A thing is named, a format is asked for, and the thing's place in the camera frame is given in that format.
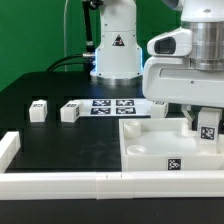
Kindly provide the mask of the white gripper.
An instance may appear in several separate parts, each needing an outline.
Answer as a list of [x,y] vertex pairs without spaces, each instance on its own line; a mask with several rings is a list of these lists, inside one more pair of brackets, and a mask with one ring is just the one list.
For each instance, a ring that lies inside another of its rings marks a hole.
[[224,108],[224,72],[192,69],[184,57],[152,56],[144,66],[143,95],[149,101],[183,104],[181,111],[195,129],[191,105]]

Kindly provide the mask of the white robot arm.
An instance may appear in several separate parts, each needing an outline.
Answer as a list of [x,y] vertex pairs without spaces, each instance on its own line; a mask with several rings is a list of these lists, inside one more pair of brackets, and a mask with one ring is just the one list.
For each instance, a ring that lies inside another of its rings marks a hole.
[[224,0],[162,0],[181,26],[147,43],[142,60],[135,0],[82,0],[100,10],[101,42],[90,77],[107,85],[142,80],[149,101],[179,104],[189,120],[215,126],[224,111]]

